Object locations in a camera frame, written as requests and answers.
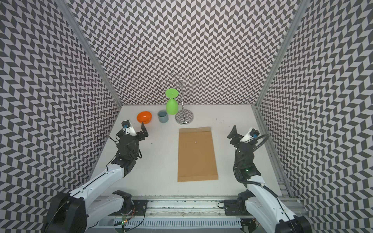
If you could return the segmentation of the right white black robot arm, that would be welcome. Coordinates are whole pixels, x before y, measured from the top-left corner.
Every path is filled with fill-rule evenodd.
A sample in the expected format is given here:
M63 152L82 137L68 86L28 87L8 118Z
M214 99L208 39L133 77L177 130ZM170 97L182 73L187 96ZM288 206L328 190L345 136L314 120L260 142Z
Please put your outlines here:
M261 135L253 127L247 134L240 135L233 126L227 138L235 148L233 174L246 188L237 198L240 212L251 214L267 233L313 232L306 217L297 216L267 186L254 164L254 152L265 144L269 136Z

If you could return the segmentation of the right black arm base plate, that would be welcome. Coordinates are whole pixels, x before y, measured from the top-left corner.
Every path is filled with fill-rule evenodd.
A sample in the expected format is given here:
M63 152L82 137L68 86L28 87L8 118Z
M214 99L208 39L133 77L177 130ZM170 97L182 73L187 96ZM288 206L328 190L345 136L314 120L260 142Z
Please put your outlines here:
M224 211L226 216L250 216L242 201L224 200Z

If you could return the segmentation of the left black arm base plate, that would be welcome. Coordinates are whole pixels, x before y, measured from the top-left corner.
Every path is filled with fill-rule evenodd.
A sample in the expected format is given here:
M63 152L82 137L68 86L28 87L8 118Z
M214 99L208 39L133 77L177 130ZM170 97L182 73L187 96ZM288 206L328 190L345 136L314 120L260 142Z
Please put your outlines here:
M148 207L148 200L131 200L125 201L122 209L117 212L111 213L111 216L129 215L129 216L143 216L146 214Z

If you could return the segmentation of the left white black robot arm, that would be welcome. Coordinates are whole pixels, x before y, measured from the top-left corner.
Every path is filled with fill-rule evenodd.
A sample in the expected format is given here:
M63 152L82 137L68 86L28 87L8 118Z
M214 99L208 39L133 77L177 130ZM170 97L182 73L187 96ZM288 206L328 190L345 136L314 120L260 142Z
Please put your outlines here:
M86 184L69 193L58 193L51 199L43 221L43 233L84 233L112 213L133 216L135 205L131 194L117 190L109 197L97 198L114 183L127 176L139 158L140 141L148 137L145 125L136 132L129 120L123 121L117 133L117 152L106 168Z

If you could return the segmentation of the brown kraft file bag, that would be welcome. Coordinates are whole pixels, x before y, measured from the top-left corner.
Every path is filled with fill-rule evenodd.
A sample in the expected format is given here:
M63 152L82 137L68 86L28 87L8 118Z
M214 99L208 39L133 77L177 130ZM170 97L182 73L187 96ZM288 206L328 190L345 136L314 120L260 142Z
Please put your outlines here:
M179 130L177 179L178 182L219 179L211 127Z

